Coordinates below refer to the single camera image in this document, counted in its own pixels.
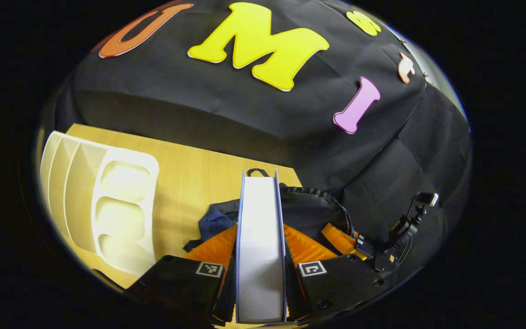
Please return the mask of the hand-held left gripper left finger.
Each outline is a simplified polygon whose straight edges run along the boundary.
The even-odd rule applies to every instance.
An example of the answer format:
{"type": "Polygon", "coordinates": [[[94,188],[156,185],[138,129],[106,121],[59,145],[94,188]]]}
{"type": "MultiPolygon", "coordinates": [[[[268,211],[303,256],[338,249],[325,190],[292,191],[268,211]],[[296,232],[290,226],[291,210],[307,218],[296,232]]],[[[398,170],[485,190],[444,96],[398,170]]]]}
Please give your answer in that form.
{"type": "Polygon", "coordinates": [[[137,300],[178,320],[224,326],[236,303],[234,225],[183,257],[163,256],[137,281],[137,300]]]}

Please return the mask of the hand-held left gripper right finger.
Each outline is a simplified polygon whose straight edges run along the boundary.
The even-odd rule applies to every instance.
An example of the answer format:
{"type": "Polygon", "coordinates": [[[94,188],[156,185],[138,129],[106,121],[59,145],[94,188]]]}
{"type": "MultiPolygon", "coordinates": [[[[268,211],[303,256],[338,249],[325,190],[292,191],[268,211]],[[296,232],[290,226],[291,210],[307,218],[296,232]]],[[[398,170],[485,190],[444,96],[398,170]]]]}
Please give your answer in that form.
{"type": "Polygon", "coordinates": [[[291,265],[289,321],[327,323],[386,296],[392,283],[356,255],[337,255],[313,238],[284,225],[291,265]]]}

